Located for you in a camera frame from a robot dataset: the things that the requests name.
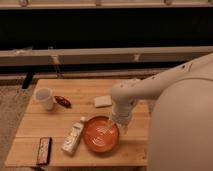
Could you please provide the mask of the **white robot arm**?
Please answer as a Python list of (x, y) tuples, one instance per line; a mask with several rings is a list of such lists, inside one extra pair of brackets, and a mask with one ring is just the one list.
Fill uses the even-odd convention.
[(153, 99), (147, 171), (213, 171), (213, 53), (112, 86), (110, 120), (127, 125)]

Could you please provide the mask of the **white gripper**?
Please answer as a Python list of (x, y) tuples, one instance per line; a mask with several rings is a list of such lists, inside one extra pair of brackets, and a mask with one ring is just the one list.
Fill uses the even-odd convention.
[(108, 130), (111, 130), (114, 122), (121, 124), (122, 134), (126, 134), (128, 131), (128, 124), (132, 118), (132, 108), (131, 107), (122, 107), (122, 106), (113, 106), (110, 119), (107, 121)]

